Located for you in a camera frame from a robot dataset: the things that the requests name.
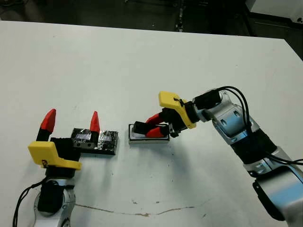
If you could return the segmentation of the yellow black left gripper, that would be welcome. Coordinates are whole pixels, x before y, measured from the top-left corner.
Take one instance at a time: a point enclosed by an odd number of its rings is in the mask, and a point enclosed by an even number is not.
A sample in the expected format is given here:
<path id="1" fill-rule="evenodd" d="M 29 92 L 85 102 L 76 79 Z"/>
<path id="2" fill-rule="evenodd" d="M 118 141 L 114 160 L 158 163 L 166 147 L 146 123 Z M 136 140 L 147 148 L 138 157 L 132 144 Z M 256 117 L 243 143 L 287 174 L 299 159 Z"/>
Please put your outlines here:
<path id="1" fill-rule="evenodd" d="M 90 122 L 89 139 L 54 138 L 49 140 L 55 126 L 56 109 L 51 109 L 44 117 L 36 141 L 28 150 L 35 164 L 46 169 L 48 178 L 73 178 L 80 171 L 80 156 L 83 151 L 91 152 L 97 145 L 100 125 L 97 111 Z"/>

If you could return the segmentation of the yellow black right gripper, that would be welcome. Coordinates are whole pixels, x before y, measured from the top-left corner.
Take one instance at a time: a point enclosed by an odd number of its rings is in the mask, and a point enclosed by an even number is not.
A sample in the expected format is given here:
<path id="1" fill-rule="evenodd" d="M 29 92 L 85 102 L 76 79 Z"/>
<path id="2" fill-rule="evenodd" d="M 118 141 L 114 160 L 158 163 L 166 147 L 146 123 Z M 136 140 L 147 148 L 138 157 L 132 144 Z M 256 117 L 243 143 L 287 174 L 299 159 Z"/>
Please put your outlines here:
<path id="1" fill-rule="evenodd" d="M 159 104 L 162 111 L 147 119 L 147 124 L 165 122 L 168 126 L 158 126 L 146 133 L 147 138 L 164 138 L 170 134 L 177 137 L 185 129 L 196 127 L 197 115 L 194 104 L 181 99 L 176 93 L 160 91 Z"/>

